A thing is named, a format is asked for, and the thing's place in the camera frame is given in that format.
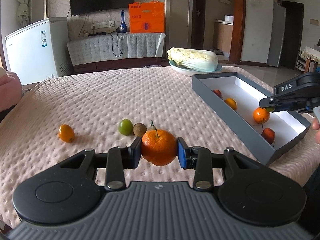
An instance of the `green stem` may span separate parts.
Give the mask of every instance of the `green stem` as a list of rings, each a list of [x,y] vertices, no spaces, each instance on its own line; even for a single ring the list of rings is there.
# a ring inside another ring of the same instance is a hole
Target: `green stem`
[[[159,138],[160,136],[158,135],[157,128],[156,128],[155,125],[153,124],[153,121],[151,121],[151,126],[152,126],[152,128],[156,131],[157,137]]]

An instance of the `refrigerator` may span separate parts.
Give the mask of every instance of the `refrigerator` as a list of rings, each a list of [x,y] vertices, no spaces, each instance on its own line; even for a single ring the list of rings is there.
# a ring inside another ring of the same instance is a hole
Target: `refrigerator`
[[[284,38],[284,28],[285,28],[285,8],[279,4],[274,3],[273,7],[273,23],[272,23],[272,33],[270,41],[270,49],[268,55],[267,64],[269,66],[278,67],[283,38]]]
[[[5,37],[10,69],[22,85],[71,75],[66,17],[28,25]]]

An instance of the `freezer vent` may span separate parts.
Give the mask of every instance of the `freezer vent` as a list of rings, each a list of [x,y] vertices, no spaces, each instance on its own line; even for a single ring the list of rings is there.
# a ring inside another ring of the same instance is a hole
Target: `freezer vent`
[[[59,66],[58,69],[59,77],[69,76],[72,74],[72,63],[66,61]]]

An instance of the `curtain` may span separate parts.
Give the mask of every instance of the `curtain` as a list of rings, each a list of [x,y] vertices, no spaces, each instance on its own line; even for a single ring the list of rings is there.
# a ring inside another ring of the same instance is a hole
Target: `curtain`
[[[29,24],[29,0],[18,0],[20,3],[16,16],[21,27],[25,27]]]

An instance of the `wooden kitchen cabinet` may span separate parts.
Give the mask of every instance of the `wooden kitchen cabinet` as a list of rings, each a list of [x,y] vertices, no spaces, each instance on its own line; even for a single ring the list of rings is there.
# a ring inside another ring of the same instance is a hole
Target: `wooden kitchen cabinet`
[[[214,23],[213,46],[223,52],[230,54],[233,24]]]

